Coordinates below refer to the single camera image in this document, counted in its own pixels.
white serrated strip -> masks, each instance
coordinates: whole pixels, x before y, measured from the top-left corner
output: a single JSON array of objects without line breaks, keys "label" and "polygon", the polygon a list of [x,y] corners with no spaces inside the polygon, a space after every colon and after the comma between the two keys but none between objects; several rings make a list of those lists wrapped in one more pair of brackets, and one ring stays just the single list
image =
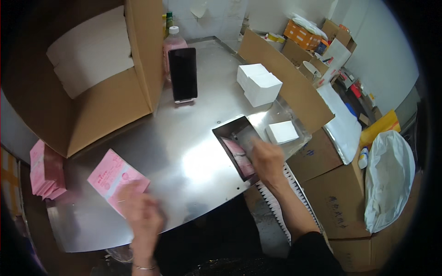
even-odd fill
[{"label": "white serrated strip", "polygon": [[[299,186],[295,176],[293,175],[291,169],[289,168],[289,166],[286,163],[284,163],[284,176],[287,178],[287,180],[289,181],[290,187],[295,192],[295,194],[297,195],[299,200],[305,205],[307,210],[310,212],[310,215],[312,215],[313,219],[315,220],[316,225],[319,227],[320,231],[322,232],[322,227],[319,225],[318,220],[316,219],[316,215],[313,212],[312,208],[310,207],[310,203],[307,200],[307,197],[305,196],[304,191]],[[291,238],[289,230],[286,227],[286,224],[284,223],[284,220],[282,219],[281,206],[279,206],[278,201],[273,196],[273,194],[269,191],[269,189],[267,189],[267,187],[261,181],[259,181],[256,184],[256,187],[258,188],[259,192],[263,196],[265,202],[269,206],[270,210],[272,211],[273,215],[275,216],[276,220],[278,221],[279,226],[284,231],[289,243],[291,244],[292,238]]]}]

black phone screen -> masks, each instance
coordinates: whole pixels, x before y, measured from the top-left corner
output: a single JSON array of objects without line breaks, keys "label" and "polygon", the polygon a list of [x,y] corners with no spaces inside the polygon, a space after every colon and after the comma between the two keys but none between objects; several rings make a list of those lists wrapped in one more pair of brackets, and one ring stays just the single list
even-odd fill
[{"label": "black phone screen", "polygon": [[170,50],[169,67],[173,99],[175,101],[183,101],[196,98],[198,90],[195,48]]}]

person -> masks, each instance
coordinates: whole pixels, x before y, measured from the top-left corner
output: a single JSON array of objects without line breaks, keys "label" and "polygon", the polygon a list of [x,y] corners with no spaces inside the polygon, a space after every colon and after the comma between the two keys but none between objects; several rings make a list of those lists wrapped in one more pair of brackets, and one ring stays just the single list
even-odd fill
[{"label": "person", "polygon": [[150,194],[134,194],[133,183],[119,193],[122,212],[134,235],[133,276],[158,276],[160,271],[164,276],[344,275],[283,174],[282,150],[259,139],[254,139],[253,145],[255,171],[278,200],[291,234],[288,257],[270,258],[262,253],[256,224],[242,196],[209,212],[205,226],[186,223],[163,233],[158,242],[164,223],[158,202]]}]

white glue bottle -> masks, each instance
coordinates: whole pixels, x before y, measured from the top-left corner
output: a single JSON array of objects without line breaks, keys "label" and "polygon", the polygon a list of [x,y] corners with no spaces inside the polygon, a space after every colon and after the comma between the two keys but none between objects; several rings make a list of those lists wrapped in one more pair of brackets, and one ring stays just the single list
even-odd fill
[{"label": "white glue bottle", "polygon": [[368,148],[363,147],[361,153],[359,154],[358,166],[362,170],[368,164]]}]

metal table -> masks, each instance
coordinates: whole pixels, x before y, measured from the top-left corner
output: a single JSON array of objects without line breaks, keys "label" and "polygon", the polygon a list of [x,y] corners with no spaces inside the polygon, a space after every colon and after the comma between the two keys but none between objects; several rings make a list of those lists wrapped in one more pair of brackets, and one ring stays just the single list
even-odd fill
[{"label": "metal table", "polygon": [[[245,115],[261,138],[268,140],[264,128],[270,123],[292,119],[301,125],[281,99],[257,108],[250,105],[236,82],[242,62],[217,38],[189,46],[197,50],[198,98],[194,103],[176,105],[170,86],[165,86],[155,115],[66,160],[68,191],[48,203],[53,233],[62,250],[102,250],[132,241],[125,220],[86,180],[109,148],[151,180],[149,191],[161,202],[167,231],[250,187],[212,129]],[[297,131],[309,135],[302,126]],[[298,139],[285,144],[286,157],[305,142]]]}]

